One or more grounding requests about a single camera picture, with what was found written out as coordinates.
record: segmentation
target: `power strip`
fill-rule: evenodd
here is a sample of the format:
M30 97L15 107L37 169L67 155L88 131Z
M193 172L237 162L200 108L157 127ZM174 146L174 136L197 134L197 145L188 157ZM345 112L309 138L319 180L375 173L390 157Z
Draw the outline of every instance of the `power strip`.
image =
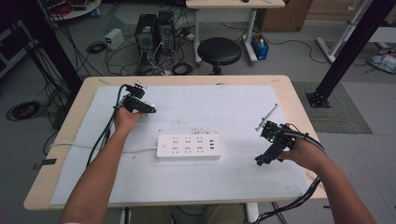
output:
M157 157L165 160L218 160L218 134L165 134L158 138Z

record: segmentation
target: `gray floor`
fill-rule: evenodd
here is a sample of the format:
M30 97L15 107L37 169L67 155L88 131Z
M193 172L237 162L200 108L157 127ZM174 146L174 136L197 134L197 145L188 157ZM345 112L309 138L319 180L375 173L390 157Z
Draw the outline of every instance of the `gray floor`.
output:
M117 7L105 5L101 7L102 17L83 16L67 23L79 50L85 54L85 48L93 41L101 40L112 28L121 28L134 32L136 21L122 17L117 11L130 7L128 3ZM138 14L150 13L156 7L144 7ZM227 23L234 27L244 27L244 23ZM300 33L270 33L265 36L272 42L280 43L286 40L303 41L312 48L312 57L321 62L326 58L320 51L315 38L323 37L330 44L343 31L341 22L307 21ZM226 28L219 23L202 24L201 39L210 36L226 36L232 39L242 33L240 30ZM60 30L57 35L64 45L65 51L74 62L74 52ZM185 60L193 62L191 44L184 48ZM356 64L364 64L364 60L375 55L378 47L371 43L363 49ZM89 62L103 73L105 54L92 55ZM115 58L118 64L135 63L137 54L134 48L125 49L121 56ZM293 81L321 81L330 68L328 63L315 63L309 58L309 48L299 42L289 42L283 45L270 45L268 58L265 61L250 66L244 52L242 59L235 64L225 66L225 75L286 75ZM341 80L347 93L370 126L373 134L342 134L318 133L320 142L328 154L345 171L352 185L364 200L378 223L396 222L396 158L394 139L396 136L396 105L393 102L396 95L396 76L381 71L367 72L370 66L351 65ZM210 73L211 67L202 64L196 75ZM80 70L79 74L86 77L88 72ZM27 211L23 201L35 181L38 173L33 170L35 163L45 159L42 148L46 140L54 133L46 116L36 119L12 122L6 119L7 111L14 105L37 100L46 103L46 96L41 92L44 80L35 65L28 57L23 58L7 76L0 81L0 223L55 223L60 211ZM284 213L289 223L332 223L330 209L326 200L312 200L299 208ZM188 212L199 213L199 208L184 207ZM270 210L267 203L260 204L261 212ZM175 216L178 223L194 223L196 218L179 213ZM106 223L118 223L120 209L109 209ZM276 218L270 218L264 223L277 223Z

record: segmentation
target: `stool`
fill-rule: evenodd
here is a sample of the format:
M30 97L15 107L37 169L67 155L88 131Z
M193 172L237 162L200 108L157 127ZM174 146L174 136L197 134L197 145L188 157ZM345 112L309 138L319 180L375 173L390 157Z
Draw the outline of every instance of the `stool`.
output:
M214 75L221 75L220 65L238 62L242 56L242 50L231 39L213 37L204 40L198 46L198 55L202 61L213 65Z

